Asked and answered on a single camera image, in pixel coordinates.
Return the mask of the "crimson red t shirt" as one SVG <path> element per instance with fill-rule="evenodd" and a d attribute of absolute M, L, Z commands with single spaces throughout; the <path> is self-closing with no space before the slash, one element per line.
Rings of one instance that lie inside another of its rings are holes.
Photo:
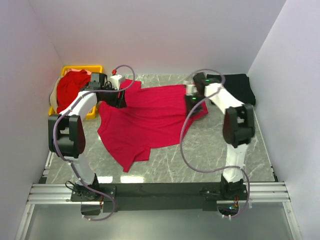
<path fill-rule="evenodd" d="M 187 116 L 184 85 L 143 88 L 126 79 L 125 108 L 102 102 L 97 132 L 116 162 L 128 172 L 134 162 L 147 161 L 151 149 L 177 145 Z"/>

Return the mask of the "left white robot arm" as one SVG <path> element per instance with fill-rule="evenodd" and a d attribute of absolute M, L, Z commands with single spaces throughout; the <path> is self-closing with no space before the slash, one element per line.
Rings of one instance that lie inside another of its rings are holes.
<path fill-rule="evenodd" d="M 97 175 L 90 168 L 84 155 L 86 137 L 83 120 L 99 102 L 110 107 L 124 108 L 125 89 L 121 87 L 125 77 L 112 73 L 111 77 L 100 72 L 88 75 L 88 81 L 69 90 L 65 104 L 60 103 L 60 110 L 48 117 L 48 146 L 68 163 L 76 177 L 71 190 L 79 198 L 87 201 L 103 199 Z"/>

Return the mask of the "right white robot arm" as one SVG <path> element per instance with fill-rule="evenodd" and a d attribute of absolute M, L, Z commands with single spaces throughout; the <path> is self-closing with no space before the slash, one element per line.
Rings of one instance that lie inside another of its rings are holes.
<path fill-rule="evenodd" d="M 207 78 L 205 70 L 200 69 L 189 75 L 192 83 L 186 84 L 186 119 L 182 125 L 179 140 L 182 142 L 189 119 L 205 101 L 214 103 L 224 115 L 222 128 L 227 153 L 222 172 L 219 194 L 226 200 L 232 200 L 241 193 L 248 194 L 250 187 L 244 185 L 245 156 L 252 138 L 255 136 L 254 109 L 235 98 L 225 87 L 226 78 Z"/>

